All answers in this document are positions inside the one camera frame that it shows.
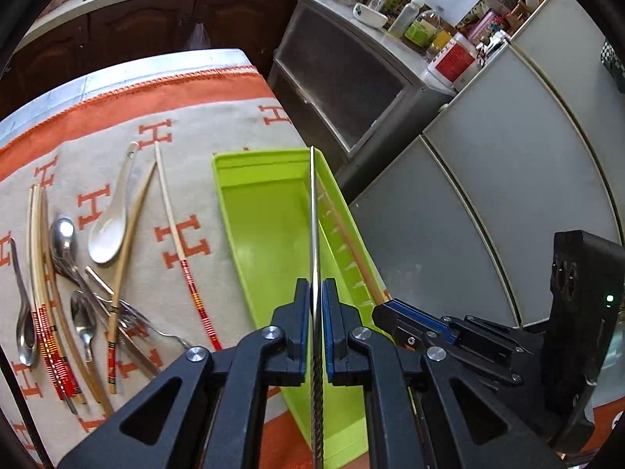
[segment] tablecloth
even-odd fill
[[[129,142],[139,143],[130,175],[129,197],[161,145],[177,228],[199,293],[218,337],[235,345],[254,329],[232,262],[216,197],[211,160],[234,150],[302,147],[304,143],[264,79],[251,65],[203,70],[152,79],[102,93],[37,124],[0,150],[0,343],[20,382],[28,406],[54,463],[102,422],[102,411],[74,366],[87,406],[75,417],[58,400],[43,362],[21,365],[15,343],[20,296],[11,267],[9,239],[15,238],[24,269],[27,199],[30,185],[45,186],[49,218],[73,218],[77,227],[77,262],[88,257],[89,230],[113,195]],[[189,297],[168,228],[157,179],[151,186],[137,227],[124,297],[164,331],[212,348]],[[111,283],[114,265],[101,268]],[[62,307],[71,325],[69,297],[74,290],[57,279]],[[105,339],[99,328],[93,343],[100,378],[105,383]],[[82,344],[74,334],[79,348]],[[160,368],[181,353],[174,341],[152,336],[138,342]],[[120,394],[115,409],[146,385],[148,379],[124,353],[118,361]],[[279,389],[269,393],[261,448],[261,467],[310,467],[310,453]],[[0,406],[27,449],[30,439],[6,386]]]

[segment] bundle of chopsticks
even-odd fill
[[[48,376],[59,399],[65,400],[71,412],[77,415],[72,399],[79,404],[86,403],[86,400],[70,366],[70,360],[65,355],[63,341],[57,330],[52,308],[51,297],[57,305],[59,318],[64,321],[62,324],[65,327],[65,337],[70,345],[74,344],[61,309],[54,267],[52,266],[48,238],[48,203],[45,189],[38,185],[30,188],[28,204],[26,261],[30,279],[27,282],[27,288],[30,293],[28,296],[35,334],[48,370]]]

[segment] green label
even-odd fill
[[[427,47],[432,42],[432,38],[435,36],[437,28],[430,23],[421,20],[415,21],[405,31],[404,37],[414,42],[421,47]]]

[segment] orange stitching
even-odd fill
[[[239,65],[237,67],[226,67],[226,68],[209,68],[207,70],[198,70],[196,72],[188,72],[188,73],[179,73],[176,75],[168,75],[166,77],[158,77],[157,79],[151,79],[150,81],[142,81],[140,83],[131,84],[130,86],[124,86],[121,88],[117,88],[110,92],[100,93],[93,98],[88,98],[87,100],[83,100],[82,102],[78,102],[75,106],[68,107],[63,111],[39,122],[35,126],[28,129],[26,132],[23,132],[19,136],[15,137],[13,140],[10,140],[7,144],[5,144],[2,148],[0,148],[0,157],[4,154],[7,148],[10,148],[15,143],[19,142],[22,139],[26,139],[26,137],[30,136],[30,134],[34,133],[38,128],[47,124],[51,120],[60,118],[64,114],[75,111],[79,108],[85,106],[91,106],[98,104],[104,100],[109,98],[118,98],[120,95],[128,95],[133,92],[141,92],[146,88],[152,86],[166,86],[171,84],[178,84],[183,81],[189,81],[191,79],[210,79],[211,77],[261,77],[258,71],[255,69],[253,65]]]

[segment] triangular cutout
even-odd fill
[[[121,432],[148,446],[155,445],[181,386],[180,377],[167,381],[145,404],[124,420],[120,426]]]
[[[462,411],[469,435],[480,446],[507,432],[507,426],[460,379],[451,380],[451,389]]]

